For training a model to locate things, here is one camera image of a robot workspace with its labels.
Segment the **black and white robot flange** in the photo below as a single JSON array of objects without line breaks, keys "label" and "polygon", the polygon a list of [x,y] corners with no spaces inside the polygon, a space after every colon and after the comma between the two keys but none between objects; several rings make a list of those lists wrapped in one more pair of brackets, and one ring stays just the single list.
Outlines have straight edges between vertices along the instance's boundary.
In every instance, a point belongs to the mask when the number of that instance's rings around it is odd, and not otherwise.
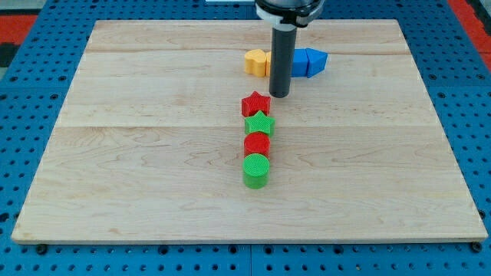
[{"label": "black and white robot flange", "polygon": [[256,14],[275,28],[306,28],[324,5],[325,0],[255,0]]}]

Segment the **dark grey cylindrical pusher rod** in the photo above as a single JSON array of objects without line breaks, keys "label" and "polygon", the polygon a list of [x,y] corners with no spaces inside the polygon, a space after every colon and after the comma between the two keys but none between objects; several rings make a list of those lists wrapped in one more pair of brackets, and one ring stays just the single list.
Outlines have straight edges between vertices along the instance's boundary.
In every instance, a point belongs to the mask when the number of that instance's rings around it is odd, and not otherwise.
[{"label": "dark grey cylindrical pusher rod", "polygon": [[269,93],[273,97],[283,98],[289,94],[296,35],[296,27],[278,25],[272,29]]}]

